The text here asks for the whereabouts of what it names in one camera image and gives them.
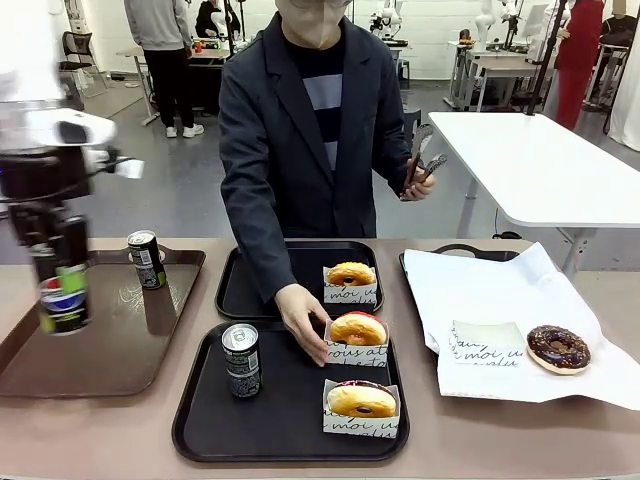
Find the person's right hand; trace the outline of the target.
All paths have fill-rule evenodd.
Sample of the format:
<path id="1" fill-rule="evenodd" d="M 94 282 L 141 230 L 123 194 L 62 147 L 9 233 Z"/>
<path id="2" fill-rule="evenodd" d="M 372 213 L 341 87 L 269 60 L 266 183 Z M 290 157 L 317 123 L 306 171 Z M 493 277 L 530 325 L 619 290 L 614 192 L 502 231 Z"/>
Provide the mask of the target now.
<path id="1" fill-rule="evenodd" d="M 275 295 L 283 323 L 299 346 L 320 367 L 328 360 L 328 346 L 316 333 L 312 318 L 325 325 L 330 317 L 320 302 L 303 286 L 290 284 Z"/>

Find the person's left hand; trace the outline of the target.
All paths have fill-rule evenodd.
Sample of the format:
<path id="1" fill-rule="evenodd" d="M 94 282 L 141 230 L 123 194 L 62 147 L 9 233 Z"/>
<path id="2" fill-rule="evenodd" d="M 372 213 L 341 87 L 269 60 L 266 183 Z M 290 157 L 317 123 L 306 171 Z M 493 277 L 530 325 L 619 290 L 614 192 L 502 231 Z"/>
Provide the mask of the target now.
<path id="1" fill-rule="evenodd" d="M 414 159 L 407 161 L 407 175 L 404 182 L 404 190 L 400 195 L 403 202 L 424 200 L 431 194 L 435 184 L 432 174 L 427 175 L 419 162 Z"/>

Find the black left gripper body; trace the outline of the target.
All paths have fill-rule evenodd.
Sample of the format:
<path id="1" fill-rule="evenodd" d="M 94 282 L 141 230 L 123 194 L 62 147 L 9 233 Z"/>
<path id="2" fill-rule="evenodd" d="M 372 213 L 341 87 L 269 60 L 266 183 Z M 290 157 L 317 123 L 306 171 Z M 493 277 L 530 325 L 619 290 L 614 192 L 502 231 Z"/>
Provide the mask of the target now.
<path id="1" fill-rule="evenodd" d="M 1 154 L 1 202 L 59 202 L 91 194 L 80 147 Z"/>

